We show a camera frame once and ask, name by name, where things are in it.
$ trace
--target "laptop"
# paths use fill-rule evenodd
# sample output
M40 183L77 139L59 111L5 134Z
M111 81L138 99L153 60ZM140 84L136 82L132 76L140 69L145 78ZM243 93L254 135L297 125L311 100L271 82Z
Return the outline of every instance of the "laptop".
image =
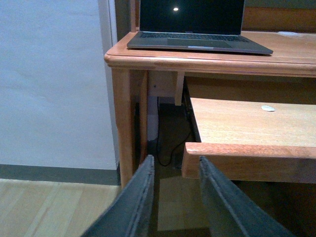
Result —
M245 0L141 0L128 48L272 54L241 33Z

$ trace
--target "black cable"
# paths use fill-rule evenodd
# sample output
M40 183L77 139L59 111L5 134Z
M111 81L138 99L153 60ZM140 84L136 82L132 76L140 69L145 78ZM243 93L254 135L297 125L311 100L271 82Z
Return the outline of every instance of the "black cable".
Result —
M158 112L158 135L157 135L157 143L156 143L157 160L158 160L158 162L159 162L159 164L160 164L161 166L167 167L168 165L171 164L174 151L175 151L179 146L181 146L181 145L188 139L189 135L191 134L191 131L189 132L189 134L186 136L186 138L185 138L181 143L179 143L175 148L173 148L173 150L172 150L172 152L171 152L171 154L170 154L170 159L169 159L168 163L167 163L167 164L163 164L163 163L160 161L160 159L159 159L159 152L158 152L159 134L160 134L160 132L159 132L159 130L160 130L159 97L157 97L157 112Z

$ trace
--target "desk leg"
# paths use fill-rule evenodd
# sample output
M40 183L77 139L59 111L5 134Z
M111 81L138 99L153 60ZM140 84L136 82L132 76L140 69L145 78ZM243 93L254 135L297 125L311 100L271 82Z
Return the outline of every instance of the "desk leg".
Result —
M147 98L148 98L148 71L144 72L140 85L139 121L140 121L140 161L141 164L147 156Z
M118 128L119 165L122 188L135 170L134 99L131 70L112 69L116 123Z

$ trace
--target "laptop keyboard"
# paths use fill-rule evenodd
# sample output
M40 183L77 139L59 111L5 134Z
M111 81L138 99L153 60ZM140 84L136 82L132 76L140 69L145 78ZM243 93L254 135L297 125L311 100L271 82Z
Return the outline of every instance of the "laptop keyboard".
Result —
M238 36L218 36L218 35L200 35L200 34L181 34L181 33L153 33L143 32L141 38L172 38L172 39L194 39L194 40L225 40L248 42Z

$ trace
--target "white wall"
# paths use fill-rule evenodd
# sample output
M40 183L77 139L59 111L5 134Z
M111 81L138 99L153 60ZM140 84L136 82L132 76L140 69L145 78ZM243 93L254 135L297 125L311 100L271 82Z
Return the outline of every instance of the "white wall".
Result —
M0 164L117 168L100 17L97 0L0 1Z

